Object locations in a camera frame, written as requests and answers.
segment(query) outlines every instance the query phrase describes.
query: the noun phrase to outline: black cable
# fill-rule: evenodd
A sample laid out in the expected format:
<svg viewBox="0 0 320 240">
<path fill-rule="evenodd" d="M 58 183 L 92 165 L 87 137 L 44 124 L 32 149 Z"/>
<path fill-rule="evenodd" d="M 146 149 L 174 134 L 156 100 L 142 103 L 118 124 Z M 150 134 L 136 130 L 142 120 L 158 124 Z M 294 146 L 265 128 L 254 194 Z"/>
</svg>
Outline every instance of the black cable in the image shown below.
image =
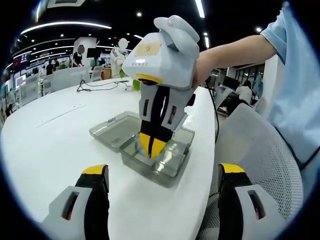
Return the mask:
<svg viewBox="0 0 320 240">
<path fill-rule="evenodd" d="M 219 128 L 220 128 L 219 119 L 218 119 L 218 111 L 217 111 L 217 108 L 216 108 L 214 95 L 213 95 L 212 91 L 210 90 L 208 83 L 206 82 L 205 84 L 206 84 L 206 87 L 208 88 L 208 91 L 210 93 L 210 97 L 211 97 L 211 100 L 212 100 L 212 103 L 213 103 L 213 107 L 214 107 L 214 112 L 215 112 L 215 118 L 216 118 L 216 123 L 217 123 L 217 131 L 214 134 L 216 134 L 216 136 L 215 136 L 215 143 L 216 143 L 217 139 L 218 139 Z"/>
<path fill-rule="evenodd" d="M 92 92 L 92 91 L 108 91 L 108 90 L 112 90 L 118 87 L 119 84 L 124 84 L 125 87 L 127 88 L 128 85 L 126 84 L 127 82 L 129 82 L 128 80 L 122 80 L 122 81 L 111 81 L 105 84 L 100 84 L 100 85 L 90 85 L 88 83 L 86 83 L 85 80 L 81 80 L 79 87 L 77 88 L 77 92 L 81 92 L 81 91 L 86 91 L 86 92 Z M 116 84 L 114 87 L 108 88 L 108 89 L 90 89 L 90 88 L 83 88 L 83 84 L 89 86 L 89 87 L 101 87 L 101 86 L 106 86 L 109 84 Z"/>
</svg>

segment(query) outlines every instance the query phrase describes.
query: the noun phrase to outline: person in white shirt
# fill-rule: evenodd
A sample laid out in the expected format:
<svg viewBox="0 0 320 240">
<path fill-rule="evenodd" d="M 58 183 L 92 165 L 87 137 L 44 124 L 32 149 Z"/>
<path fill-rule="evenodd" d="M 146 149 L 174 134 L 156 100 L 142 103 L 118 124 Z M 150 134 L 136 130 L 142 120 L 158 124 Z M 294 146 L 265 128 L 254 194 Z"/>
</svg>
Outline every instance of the person in white shirt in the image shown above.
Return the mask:
<svg viewBox="0 0 320 240">
<path fill-rule="evenodd" d="M 238 94 L 239 100 L 246 101 L 247 104 L 250 104 L 252 97 L 251 82 L 246 80 L 243 86 L 239 86 L 235 90 L 235 93 Z"/>
<path fill-rule="evenodd" d="M 232 99 L 227 105 L 228 115 L 232 114 L 239 104 L 250 104 L 252 97 L 251 82 L 246 80 L 242 86 L 239 86 L 235 90 L 235 93 L 238 96 Z"/>
</svg>

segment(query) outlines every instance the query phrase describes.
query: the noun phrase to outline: white robot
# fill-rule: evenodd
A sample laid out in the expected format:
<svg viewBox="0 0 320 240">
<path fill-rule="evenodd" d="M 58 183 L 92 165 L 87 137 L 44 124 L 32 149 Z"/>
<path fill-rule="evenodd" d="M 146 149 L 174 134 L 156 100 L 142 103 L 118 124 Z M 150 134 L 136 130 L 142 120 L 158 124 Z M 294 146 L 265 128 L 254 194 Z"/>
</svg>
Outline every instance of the white robot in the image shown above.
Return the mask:
<svg viewBox="0 0 320 240">
<path fill-rule="evenodd" d="M 200 39 L 177 15 L 158 17 L 154 25 L 159 32 L 147 34 L 122 65 L 128 76 L 142 82 L 139 137 L 144 152 L 152 159 L 186 120 L 185 107 L 193 104 L 191 86 Z"/>
<path fill-rule="evenodd" d="M 113 79 L 120 78 L 122 64 L 126 60 L 128 53 L 125 49 L 115 46 L 110 52 L 111 76 Z"/>
</svg>

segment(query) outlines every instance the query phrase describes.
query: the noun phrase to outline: black ceiling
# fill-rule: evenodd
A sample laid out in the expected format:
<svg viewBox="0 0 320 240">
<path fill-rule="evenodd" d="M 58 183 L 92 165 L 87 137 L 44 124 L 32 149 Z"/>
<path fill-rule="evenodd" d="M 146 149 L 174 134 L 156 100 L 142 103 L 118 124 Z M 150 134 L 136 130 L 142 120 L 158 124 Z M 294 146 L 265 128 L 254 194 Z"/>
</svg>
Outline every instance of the black ceiling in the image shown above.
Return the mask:
<svg viewBox="0 0 320 240">
<path fill-rule="evenodd" d="M 282 5 L 280 0 L 263 1 L 216 1 L 202 0 L 205 18 L 200 18 L 195 0 L 86 0 L 80 7 L 47 8 L 35 22 L 35 12 L 30 13 L 20 30 L 45 23 L 60 21 L 79 21 L 96 23 L 112 27 L 112 29 L 82 26 L 57 25 L 35 29 L 20 35 L 11 48 L 11 54 L 33 51 L 37 52 L 59 46 L 72 46 L 74 39 L 92 37 L 100 41 L 99 45 L 112 46 L 120 38 L 126 38 L 130 43 L 128 49 L 133 49 L 140 41 L 134 35 L 145 36 L 158 30 L 153 24 L 156 17 L 178 15 L 184 18 L 200 35 L 200 50 L 205 50 L 203 33 L 208 33 L 210 47 L 227 44 L 246 36 L 257 34 L 256 27 L 265 28 L 279 14 Z M 61 49 L 52 51 L 61 53 Z"/>
</svg>

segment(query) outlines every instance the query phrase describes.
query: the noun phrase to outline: white table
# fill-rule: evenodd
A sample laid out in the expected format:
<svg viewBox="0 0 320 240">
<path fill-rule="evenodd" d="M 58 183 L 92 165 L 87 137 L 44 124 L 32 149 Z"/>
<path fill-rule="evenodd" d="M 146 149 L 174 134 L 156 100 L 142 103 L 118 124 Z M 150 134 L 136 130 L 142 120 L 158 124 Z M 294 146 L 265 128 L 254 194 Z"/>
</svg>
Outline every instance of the white table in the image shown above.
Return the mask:
<svg viewBox="0 0 320 240">
<path fill-rule="evenodd" d="M 99 85 L 110 82 L 93 82 Z M 120 153 L 93 139 L 89 129 L 124 111 L 138 112 L 139 92 L 77 86 L 39 98 L 14 112 L 1 133 L 4 165 L 27 214 L 41 222 L 49 203 L 89 166 L 109 165 L 108 231 L 112 240 L 194 240 L 206 209 L 215 153 L 215 113 L 198 87 L 184 126 L 195 131 L 179 184 L 160 186 L 123 165 Z"/>
</svg>

